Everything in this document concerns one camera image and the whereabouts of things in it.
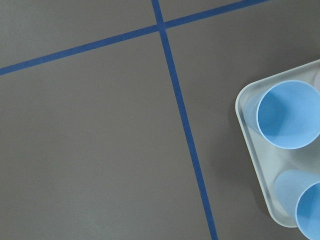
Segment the light blue plastic cup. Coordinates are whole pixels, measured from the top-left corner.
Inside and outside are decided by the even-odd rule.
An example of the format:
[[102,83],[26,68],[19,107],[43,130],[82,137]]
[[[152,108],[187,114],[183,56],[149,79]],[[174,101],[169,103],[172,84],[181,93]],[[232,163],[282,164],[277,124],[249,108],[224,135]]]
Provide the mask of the light blue plastic cup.
[[304,81],[283,81],[250,97],[243,116],[270,144],[300,149],[320,135],[320,93]]

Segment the pink plastic cup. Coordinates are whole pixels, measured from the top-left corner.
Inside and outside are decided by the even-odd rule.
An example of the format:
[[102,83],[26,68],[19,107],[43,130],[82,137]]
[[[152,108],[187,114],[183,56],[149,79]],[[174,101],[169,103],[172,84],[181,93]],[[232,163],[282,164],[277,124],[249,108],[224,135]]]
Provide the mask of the pink plastic cup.
[[320,92],[320,71],[314,77],[313,86]]

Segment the cream rabbit print tray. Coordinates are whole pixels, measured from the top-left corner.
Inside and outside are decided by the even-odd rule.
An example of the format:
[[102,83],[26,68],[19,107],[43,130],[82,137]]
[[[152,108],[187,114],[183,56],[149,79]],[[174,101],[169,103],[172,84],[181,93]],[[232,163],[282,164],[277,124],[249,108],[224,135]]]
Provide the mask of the cream rabbit print tray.
[[309,62],[248,84],[239,92],[235,100],[235,113],[269,214],[276,223],[287,228],[295,228],[297,224],[279,202],[274,191],[274,182],[279,174],[291,169],[319,174],[320,140],[317,138],[299,149],[278,148],[246,123],[245,106],[250,98],[283,81],[300,80],[313,85],[319,71],[319,60]]

